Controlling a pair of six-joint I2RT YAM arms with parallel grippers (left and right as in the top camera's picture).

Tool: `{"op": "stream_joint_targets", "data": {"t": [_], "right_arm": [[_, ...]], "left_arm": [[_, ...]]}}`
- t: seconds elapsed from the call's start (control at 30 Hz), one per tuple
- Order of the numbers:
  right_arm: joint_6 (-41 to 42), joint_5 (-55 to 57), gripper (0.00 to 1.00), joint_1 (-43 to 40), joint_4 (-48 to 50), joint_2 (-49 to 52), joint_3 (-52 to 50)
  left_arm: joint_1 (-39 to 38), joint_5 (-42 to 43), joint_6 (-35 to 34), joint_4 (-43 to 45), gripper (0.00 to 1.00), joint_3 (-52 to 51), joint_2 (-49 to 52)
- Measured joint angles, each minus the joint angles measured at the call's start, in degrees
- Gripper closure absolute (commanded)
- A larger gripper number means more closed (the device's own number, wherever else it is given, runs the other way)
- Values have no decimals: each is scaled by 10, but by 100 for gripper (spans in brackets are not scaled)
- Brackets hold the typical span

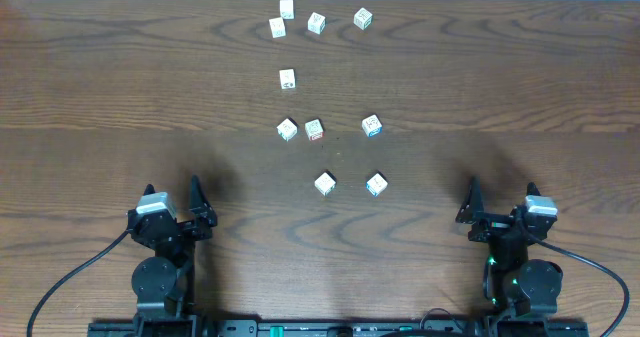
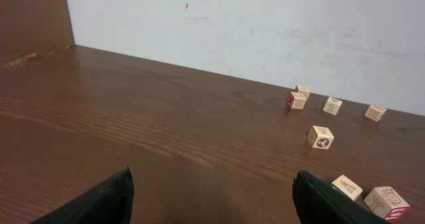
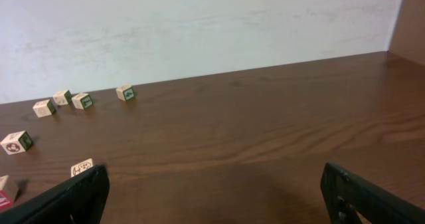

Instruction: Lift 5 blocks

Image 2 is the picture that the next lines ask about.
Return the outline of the wooden block letter A green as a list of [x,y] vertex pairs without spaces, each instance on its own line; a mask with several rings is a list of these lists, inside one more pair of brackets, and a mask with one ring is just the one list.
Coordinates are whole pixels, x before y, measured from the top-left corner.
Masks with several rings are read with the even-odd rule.
[[338,178],[333,180],[331,182],[331,187],[353,201],[355,201],[363,192],[361,187],[345,175],[340,175]]

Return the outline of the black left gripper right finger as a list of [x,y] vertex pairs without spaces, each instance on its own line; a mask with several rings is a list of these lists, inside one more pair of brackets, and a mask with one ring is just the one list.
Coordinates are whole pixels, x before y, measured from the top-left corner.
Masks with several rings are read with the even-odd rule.
[[292,199],[301,224],[389,224],[306,170],[294,178]]

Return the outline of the wooden block snail letter Y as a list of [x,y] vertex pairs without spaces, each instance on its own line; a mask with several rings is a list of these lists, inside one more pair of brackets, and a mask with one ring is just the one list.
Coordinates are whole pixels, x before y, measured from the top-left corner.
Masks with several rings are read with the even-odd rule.
[[364,198],[366,206],[388,222],[398,221],[410,205],[391,187],[374,187]]

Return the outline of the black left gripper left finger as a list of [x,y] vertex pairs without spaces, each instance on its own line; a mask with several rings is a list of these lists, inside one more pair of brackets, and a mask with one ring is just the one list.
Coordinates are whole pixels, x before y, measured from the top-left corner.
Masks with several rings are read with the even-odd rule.
[[133,178],[130,169],[126,168],[33,222],[129,224],[133,197]]

